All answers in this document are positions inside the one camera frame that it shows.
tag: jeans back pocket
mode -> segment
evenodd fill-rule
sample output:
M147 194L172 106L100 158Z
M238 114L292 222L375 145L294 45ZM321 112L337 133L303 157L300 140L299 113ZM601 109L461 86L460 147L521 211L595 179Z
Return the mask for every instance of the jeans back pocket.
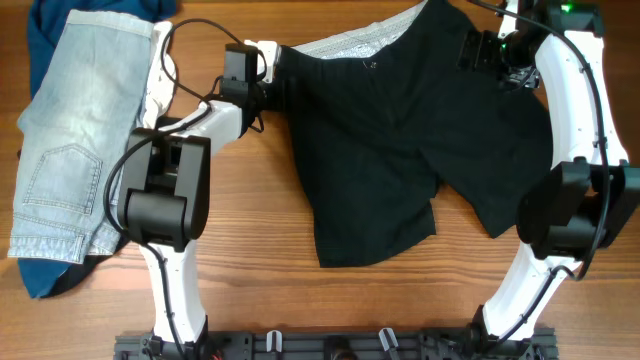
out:
M23 203L89 215L101 167L102 161L78 144L49 150L36 166Z

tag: dark blue cloth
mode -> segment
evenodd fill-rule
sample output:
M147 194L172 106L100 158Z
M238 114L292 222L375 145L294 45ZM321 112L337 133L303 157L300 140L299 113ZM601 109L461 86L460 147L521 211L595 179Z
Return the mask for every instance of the dark blue cloth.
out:
M142 20L157 22L173 16L177 11L176 0L35 0L27 23L27 42L31 64L31 98L40 88L49 62L58 44L67 15L72 9L83 11L115 11L135 15ZM74 278L88 275L95 265L70 264L43 259L19 259L22 281L31 298L46 297L56 286L61 275L73 270ZM79 281L68 282L69 289ZM59 294L68 289L56 286Z

